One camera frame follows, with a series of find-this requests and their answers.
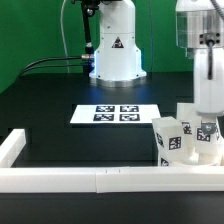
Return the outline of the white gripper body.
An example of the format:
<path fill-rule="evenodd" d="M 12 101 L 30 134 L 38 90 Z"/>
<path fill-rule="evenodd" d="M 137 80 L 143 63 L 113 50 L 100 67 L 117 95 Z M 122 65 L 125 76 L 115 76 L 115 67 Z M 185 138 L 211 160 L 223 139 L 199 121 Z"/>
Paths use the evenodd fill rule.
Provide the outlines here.
<path fill-rule="evenodd" d="M 208 78 L 209 50 L 197 49 L 194 57 L 194 103 L 201 116 L 224 115 L 224 49 L 212 51 L 212 78 Z"/>

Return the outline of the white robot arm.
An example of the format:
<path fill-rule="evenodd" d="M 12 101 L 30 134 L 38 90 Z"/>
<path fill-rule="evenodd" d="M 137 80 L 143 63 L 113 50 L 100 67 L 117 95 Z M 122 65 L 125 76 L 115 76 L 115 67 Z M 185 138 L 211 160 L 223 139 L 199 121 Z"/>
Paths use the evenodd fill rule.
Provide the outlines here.
<path fill-rule="evenodd" d="M 135 6 L 131 0 L 102 1 L 100 44 L 94 52 L 92 82 L 129 86 L 146 76 L 135 43 Z M 177 0 L 176 41 L 194 60 L 194 105 L 205 134 L 224 116 L 224 0 Z"/>

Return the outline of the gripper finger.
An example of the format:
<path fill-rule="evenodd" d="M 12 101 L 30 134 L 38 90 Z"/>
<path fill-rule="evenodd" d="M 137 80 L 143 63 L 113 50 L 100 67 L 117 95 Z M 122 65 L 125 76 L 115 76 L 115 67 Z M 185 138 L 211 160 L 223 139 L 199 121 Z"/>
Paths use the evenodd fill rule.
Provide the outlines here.
<path fill-rule="evenodd" d="M 201 129 L 204 134 L 215 133 L 215 118 L 203 116 L 201 119 Z"/>

